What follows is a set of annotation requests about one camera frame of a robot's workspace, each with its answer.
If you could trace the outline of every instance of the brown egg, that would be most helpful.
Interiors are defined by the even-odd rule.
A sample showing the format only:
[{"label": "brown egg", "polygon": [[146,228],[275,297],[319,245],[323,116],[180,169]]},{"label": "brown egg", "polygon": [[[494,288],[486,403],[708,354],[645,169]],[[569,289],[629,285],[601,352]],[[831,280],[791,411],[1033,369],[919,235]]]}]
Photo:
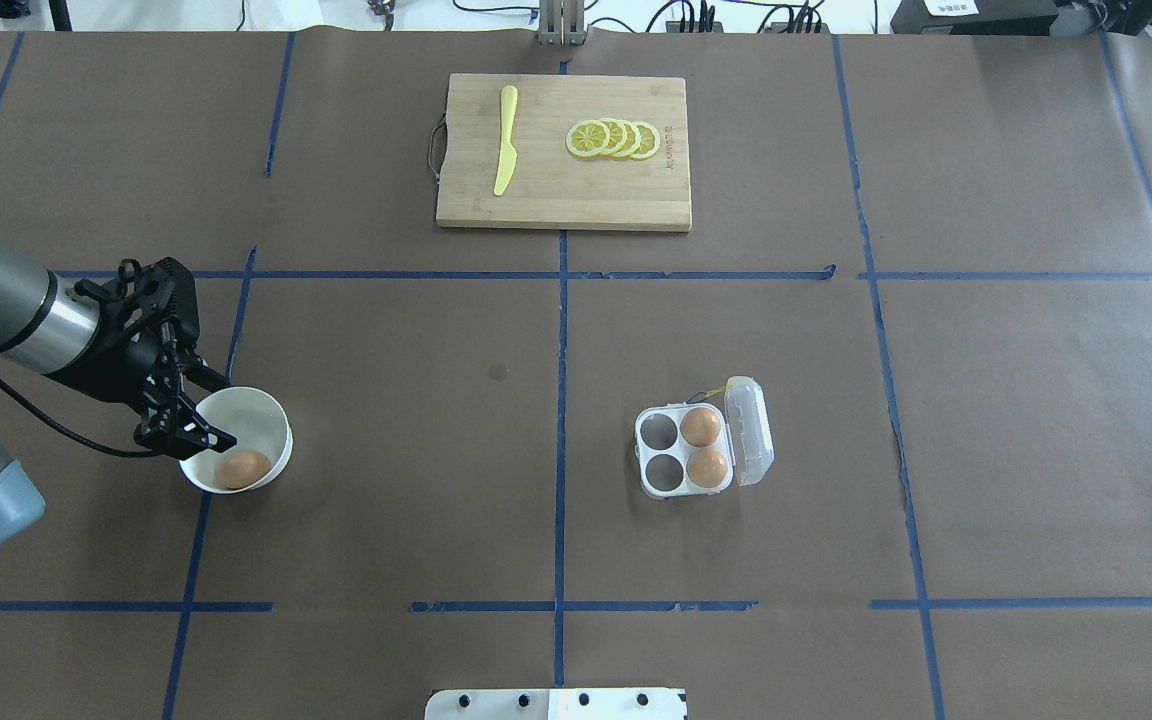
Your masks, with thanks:
[{"label": "brown egg", "polygon": [[712,407],[696,407],[682,418],[682,439],[695,447],[714,445],[722,429],[723,420],[714,414]]},{"label": "brown egg", "polygon": [[704,488],[721,486],[727,477],[727,457],[717,447],[696,452],[687,461],[687,478]]},{"label": "brown egg", "polygon": [[215,465],[215,484],[223,488],[243,488],[259,482],[274,468],[270,457],[256,450],[230,452]]}]

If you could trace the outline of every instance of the egg carton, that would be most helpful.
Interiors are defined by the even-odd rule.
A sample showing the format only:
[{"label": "egg carton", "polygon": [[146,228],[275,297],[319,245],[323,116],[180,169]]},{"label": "egg carton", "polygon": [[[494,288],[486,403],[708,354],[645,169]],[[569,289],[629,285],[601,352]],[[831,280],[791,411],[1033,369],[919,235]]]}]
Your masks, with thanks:
[{"label": "egg carton", "polygon": [[[639,460],[639,479],[646,495],[657,500],[715,495],[730,486],[732,479],[741,486],[761,482],[776,458],[763,387],[753,378],[737,376],[728,379],[723,409],[726,414],[708,402],[691,402],[649,407],[637,416],[634,422],[634,450]],[[712,411],[718,416],[718,437],[708,445],[692,445],[682,432],[687,416],[698,411]],[[708,454],[714,450],[726,462],[726,473],[719,483],[713,483],[713,477],[698,482],[692,477],[692,458],[702,452]]]},{"label": "egg carton", "polygon": [[559,688],[439,691],[425,720],[687,720],[677,688]]}]

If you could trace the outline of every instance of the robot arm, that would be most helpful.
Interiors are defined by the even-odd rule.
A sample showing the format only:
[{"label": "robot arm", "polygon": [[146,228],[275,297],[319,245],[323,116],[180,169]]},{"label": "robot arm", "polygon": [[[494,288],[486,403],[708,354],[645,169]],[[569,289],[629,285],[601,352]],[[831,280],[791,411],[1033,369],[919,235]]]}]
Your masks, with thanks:
[{"label": "robot arm", "polygon": [[[233,435],[197,414],[184,381],[206,391],[229,379],[197,355],[194,275],[172,258],[143,268],[123,260],[105,285],[70,283],[0,245],[0,355],[90,397],[141,415],[132,440],[184,460],[225,452]],[[0,543],[41,516],[44,501],[0,445]]]}]

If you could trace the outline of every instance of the yellow knife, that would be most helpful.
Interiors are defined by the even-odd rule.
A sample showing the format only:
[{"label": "yellow knife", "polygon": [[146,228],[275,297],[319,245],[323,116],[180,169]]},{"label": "yellow knife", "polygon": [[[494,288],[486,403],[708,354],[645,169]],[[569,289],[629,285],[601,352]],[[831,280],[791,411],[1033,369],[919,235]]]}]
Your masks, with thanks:
[{"label": "yellow knife", "polygon": [[513,85],[500,88],[500,158],[497,160],[497,184],[492,188],[497,197],[505,195],[518,160],[518,151],[513,149],[513,114],[517,108],[518,89]]}]

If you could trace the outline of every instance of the egg cup slot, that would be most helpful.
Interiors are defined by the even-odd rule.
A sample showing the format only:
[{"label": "egg cup slot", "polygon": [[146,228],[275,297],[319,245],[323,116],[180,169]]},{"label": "egg cup slot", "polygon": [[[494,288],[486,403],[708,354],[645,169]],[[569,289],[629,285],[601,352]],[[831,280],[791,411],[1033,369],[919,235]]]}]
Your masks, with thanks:
[{"label": "egg cup slot", "polygon": [[643,469],[643,479],[658,492],[672,493],[682,488],[682,477],[684,469],[677,457],[668,452],[653,456],[646,462]]},{"label": "egg cup slot", "polygon": [[652,450],[668,450],[679,441],[679,424],[666,414],[650,415],[639,423],[639,438]]}]

